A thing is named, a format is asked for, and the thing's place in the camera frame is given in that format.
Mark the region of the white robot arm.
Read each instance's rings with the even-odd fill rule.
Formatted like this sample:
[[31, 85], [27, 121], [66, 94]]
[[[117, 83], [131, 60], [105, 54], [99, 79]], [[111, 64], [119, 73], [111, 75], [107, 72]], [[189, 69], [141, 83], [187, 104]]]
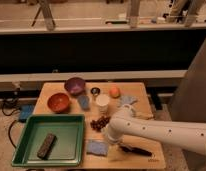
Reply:
[[144, 120], [135, 117], [129, 104], [121, 106], [102, 129], [109, 144], [120, 143], [124, 135], [147, 138], [206, 156], [206, 124]]

